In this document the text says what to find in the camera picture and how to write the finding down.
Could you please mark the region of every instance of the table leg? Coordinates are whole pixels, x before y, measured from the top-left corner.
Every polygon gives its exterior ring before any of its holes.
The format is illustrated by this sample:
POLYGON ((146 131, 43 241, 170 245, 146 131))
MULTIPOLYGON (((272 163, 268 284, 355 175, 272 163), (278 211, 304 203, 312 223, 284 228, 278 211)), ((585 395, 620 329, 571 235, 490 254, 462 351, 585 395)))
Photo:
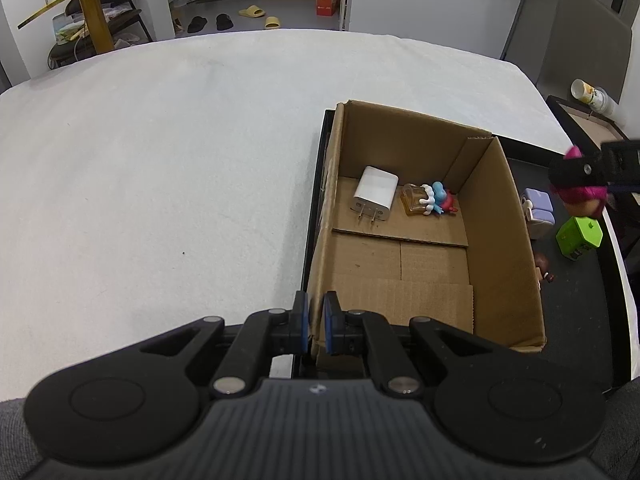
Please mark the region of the table leg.
POLYGON ((100 0, 80 0, 86 26, 94 42, 95 51, 104 54, 113 50, 113 38, 107 27, 100 0))

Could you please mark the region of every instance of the gray floor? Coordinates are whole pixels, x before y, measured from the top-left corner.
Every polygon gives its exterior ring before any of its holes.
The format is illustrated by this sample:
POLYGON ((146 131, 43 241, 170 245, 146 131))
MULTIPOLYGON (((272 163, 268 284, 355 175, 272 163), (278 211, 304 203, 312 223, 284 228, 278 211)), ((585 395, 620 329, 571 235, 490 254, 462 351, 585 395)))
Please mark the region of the gray floor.
POLYGON ((178 15, 185 28, 176 34, 176 38, 197 36, 201 34, 217 34, 216 16, 228 14, 234 26, 222 32, 239 30, 262 30, 267 16, 276 16, 282 28, 320 28, 338 30, 338 12, 333 16, 316 16, 316 0, 220 0, 216 2, 193 3, 181 7, 178 15), (263 18, 246 18, 238 15, 238 10, 257 5, 265 10, 263 18), (188 34, 186 29, 194 16, 207 19, 207 25, 195 34, 188 34))

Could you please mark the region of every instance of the black slipper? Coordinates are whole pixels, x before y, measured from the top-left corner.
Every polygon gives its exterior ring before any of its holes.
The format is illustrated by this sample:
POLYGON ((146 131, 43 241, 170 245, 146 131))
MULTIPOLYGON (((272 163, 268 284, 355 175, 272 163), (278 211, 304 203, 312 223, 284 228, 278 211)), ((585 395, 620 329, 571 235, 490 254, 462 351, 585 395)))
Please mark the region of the black slipper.
POLYGON ((216 29, 217 30, 227 30, 234 26, 234 22, 231 21, 231 18, 228 14, 219 14, 216 16, 216 29))
POLYGON ((187 27, 187 32, 189 34, 193 34, 194 32, 200 32, 204 26, 207 25, 207 19, 202 16, 196 16, 191 20, 189 27, 187 27))

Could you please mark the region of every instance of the white mattress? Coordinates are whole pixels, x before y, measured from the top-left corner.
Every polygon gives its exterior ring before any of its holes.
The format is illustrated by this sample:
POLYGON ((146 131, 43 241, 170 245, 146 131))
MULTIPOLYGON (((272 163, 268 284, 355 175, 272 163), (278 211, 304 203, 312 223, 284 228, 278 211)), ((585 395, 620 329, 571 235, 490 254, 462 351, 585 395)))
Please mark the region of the white mattress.
POLYGON ((153 43, 2 94, 0 400, 207 314, 289 308, 322 117, 348 99, 570 145, 515 66, 347 32, 153 43))

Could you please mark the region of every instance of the wooden table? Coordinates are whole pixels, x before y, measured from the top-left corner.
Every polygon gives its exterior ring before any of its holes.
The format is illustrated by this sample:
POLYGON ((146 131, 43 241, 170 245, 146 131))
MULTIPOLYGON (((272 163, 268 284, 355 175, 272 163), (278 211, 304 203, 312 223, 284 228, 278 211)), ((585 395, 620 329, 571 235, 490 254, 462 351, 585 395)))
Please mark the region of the wooden table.
MULTIPOLYGON (((44 14, 49 9, 52 9, 57 4, 64 2, 65 0, 53 0, 41 9, 34 12, 26 20, 24 20, 18 29, 23 28, 28 23, 31 23, 41 14, 44 14)), ((102 12, 102 4, 100 0, 80 0, 80 6, 82 7, 82 13, 84 14, 84 20, 86 26, 89 29, 91 40, 94 43, 95 51, 98 54, 104 54, 113 50, 113 38, 109 32, 107 21, 104 19, 104 13, 102 12)))

